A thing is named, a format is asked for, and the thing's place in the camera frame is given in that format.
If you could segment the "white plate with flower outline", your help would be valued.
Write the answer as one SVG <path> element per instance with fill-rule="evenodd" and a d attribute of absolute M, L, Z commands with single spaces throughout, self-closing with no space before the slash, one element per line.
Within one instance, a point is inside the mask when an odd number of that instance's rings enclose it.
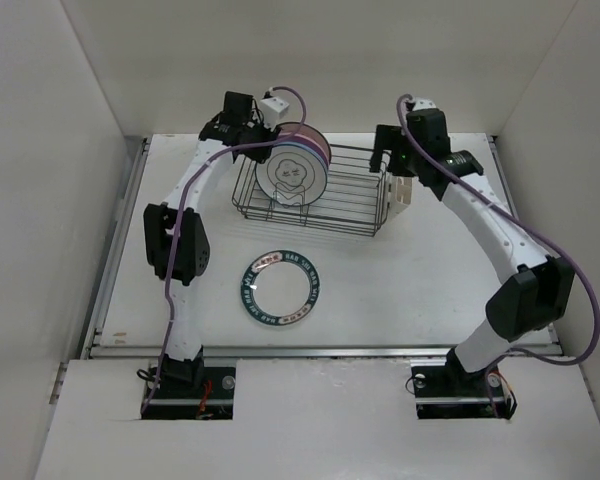
<path fill-rule="evenodd" d="M 328 182 L 328 167 L 320 154 L 297 142 L 274 146 L 271 156 L 255 168 L 262 192 L 283 206 L 306 206 L 319 200 Z"/>

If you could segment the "dark wire dish rack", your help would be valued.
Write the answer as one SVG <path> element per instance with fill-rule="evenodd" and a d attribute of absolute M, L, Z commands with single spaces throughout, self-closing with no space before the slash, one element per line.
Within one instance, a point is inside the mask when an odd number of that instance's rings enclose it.
<path fill-rule="evenodd" d="M 388 217 L 389 154 L 383 153 L 376 171 L 370 169 L 373 150 L 333 144 L 325 192 L 309 205 L 283 206 L 258 185 L 256 167 L 241 164 L 232 193 L 232 204 L 247 219 L 341 231 L 373 237 Z"/>

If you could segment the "green rimmed white plate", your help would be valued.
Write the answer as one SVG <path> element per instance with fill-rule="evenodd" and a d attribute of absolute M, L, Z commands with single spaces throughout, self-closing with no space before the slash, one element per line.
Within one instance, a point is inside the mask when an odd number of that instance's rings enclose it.
<path fill-rule="evenodd" d="M 267 327 L 284 328 L 311 313 L 321 290 L 317 268 L 304 255 L 274 250 L 257 257 L 240 282 L 246 313 Z"/>

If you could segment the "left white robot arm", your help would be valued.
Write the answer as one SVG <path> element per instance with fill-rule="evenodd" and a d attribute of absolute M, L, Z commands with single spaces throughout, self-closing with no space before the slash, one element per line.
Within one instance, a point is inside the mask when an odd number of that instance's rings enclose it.
<path fill-rule="evenodd" d="M 269 158 L 288 111 L 289 103 L 272 89 L 261 99 L 226 92 L 220 112 L 199 132 L 185 173 L 164 200 L 144 209 L 146 258 L 154 274 L 164 282 L 169 311 L 158 364 L 147 375 L 147 381 L 154 386 L 169 378 L 171 387 L 185 397 L 197 394 L 203 387 L 204 373 L 195 366 L 201 350 L 200 336 L 174 287 L 189 287 L 207 269 L 211 248 L 202 211 L 220 178 L 239 155 L 257 163 Z"/>

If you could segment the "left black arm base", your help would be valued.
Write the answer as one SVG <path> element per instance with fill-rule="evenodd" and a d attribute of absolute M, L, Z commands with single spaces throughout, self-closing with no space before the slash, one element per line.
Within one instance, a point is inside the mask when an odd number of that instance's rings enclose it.
<path fill-rule="evenodd" d="M 236 364 L 206 365 L 202 358 L 179 368 L 164 360 L 159 383 L 153 389 L 157 366 L 138 369 L 144 382 L 140 406 L 142 420 L 232 420 Z"/>

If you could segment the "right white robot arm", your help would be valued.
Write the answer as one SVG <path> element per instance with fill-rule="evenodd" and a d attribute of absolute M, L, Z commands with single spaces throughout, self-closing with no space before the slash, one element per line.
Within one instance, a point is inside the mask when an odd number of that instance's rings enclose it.
<path fill-rule="evenodd" d="M 472 153 L 452 150 L 446 117 L 432 101 L 404 94 L 396 111 L 399 125 L 376 127 L 371 171 L 387 155 L 389 173 L 429 189 L 464 224 L 500 282 L 482 323 L 446 356 L 445 386 L 464 394 L 517 340 L 564 316 L 575 272 L 517 222 Z"/>

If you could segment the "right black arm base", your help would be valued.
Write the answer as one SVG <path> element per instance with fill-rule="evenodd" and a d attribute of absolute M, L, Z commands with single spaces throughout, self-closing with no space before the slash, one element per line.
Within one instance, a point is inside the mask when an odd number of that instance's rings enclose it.
<path fill-rule="evenodd" d="M 464 374 L 441 361 L 415 361 L 405 389 L 414 396 L 419 420 L 511 420 L 518 408 L 497 367 Z"/>

